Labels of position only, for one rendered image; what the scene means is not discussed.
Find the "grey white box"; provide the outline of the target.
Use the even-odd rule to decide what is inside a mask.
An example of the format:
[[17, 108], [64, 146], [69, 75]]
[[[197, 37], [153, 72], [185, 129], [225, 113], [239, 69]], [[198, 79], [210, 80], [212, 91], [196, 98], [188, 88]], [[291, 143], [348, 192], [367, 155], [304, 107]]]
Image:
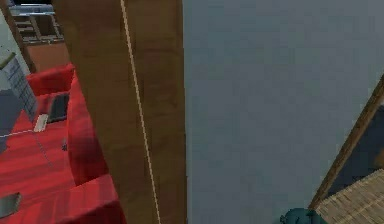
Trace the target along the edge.
[[0, 60], [0, 154], [7, 146], [7, 138], [21, 111], [34, 121], [36, 96], [24, 74], [15, 52]]

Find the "tan woven basket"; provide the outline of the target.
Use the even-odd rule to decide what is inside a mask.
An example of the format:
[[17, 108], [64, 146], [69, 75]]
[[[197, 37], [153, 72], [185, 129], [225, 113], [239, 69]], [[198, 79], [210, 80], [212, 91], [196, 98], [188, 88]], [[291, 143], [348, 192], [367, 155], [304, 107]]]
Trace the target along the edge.
[[326, 198], [316, 212], [328, 224], [384, 224], [384, 169]]

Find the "grey flat rectangular object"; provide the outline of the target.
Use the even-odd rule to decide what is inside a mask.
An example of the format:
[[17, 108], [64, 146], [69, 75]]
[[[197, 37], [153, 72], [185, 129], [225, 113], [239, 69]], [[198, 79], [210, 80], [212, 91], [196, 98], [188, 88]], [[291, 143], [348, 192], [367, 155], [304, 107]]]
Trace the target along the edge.
[[1, 197], [0, 198], [0, 219], [17, 212], [21, 198], [22, 196], [19, 192]]

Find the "red sofa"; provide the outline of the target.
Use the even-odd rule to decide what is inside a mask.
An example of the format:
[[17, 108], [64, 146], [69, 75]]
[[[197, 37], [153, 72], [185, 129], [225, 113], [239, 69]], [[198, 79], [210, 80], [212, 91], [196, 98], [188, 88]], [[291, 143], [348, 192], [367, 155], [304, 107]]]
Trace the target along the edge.
[[[33, 131], [20, 112], [0, 154], [0, 198], [19, 192], [18, 211], [0, 224], [127, 224], [73, 65], [33, 73], [27, 80], [38, 114], [68, 93], [67, 118]], [[63, 151], [63, 139], [68, 150]]]

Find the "teal round object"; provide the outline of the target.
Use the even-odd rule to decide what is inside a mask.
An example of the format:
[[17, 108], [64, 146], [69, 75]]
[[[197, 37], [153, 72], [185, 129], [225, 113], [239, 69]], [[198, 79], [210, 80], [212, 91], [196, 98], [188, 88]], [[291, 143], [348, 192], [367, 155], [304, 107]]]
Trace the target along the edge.
[[280, 216], [280, 224], [328, 224], [315, 210], [306, 208], [290, 209]]

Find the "white remote control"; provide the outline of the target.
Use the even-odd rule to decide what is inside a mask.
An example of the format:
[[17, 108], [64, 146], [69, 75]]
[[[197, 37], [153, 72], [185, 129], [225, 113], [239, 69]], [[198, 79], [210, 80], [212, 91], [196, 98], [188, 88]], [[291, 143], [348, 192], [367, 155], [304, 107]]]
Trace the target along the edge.
[[36, 120], [33, 131], [35, 133], [44, 131], [46, 129], [48, 118], [48, 114], [40, 114]]

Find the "brown wooden shelf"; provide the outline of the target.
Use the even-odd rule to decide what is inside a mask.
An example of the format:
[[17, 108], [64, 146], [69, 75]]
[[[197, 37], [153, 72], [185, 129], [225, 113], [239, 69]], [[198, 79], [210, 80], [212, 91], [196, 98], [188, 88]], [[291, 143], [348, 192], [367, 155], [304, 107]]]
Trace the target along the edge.
[[64, 40], [51, 4], [12, 5], [9, 10], [24, 43], [51, 44]]

